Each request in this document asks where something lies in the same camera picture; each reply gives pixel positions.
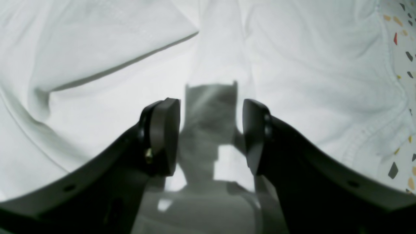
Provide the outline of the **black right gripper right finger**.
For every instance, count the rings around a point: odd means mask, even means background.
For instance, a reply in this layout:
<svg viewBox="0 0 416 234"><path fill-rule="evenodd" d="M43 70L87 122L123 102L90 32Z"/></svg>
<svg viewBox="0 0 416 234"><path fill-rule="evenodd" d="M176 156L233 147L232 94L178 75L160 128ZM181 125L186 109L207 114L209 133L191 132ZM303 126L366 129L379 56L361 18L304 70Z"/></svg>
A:
<svg viewBox="0 0 416 234"><path fill-rule="evenodd" d="M242 120L248 167L275 187L291 234L415 233L414 195L332 159L256 100Z"/></svg>

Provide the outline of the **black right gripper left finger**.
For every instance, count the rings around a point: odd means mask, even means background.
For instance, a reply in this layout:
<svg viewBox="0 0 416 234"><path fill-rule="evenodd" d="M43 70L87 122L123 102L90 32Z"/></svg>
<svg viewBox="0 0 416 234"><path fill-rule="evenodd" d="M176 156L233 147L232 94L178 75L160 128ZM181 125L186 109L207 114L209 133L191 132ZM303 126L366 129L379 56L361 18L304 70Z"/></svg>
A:
<svg viewBox="0 0 416 234"><path fill-rule="evenodd" d="M1 232L129 234L147 182L175 173L181 102L167 98L102 153L43 188L1 203Z"/></svg>

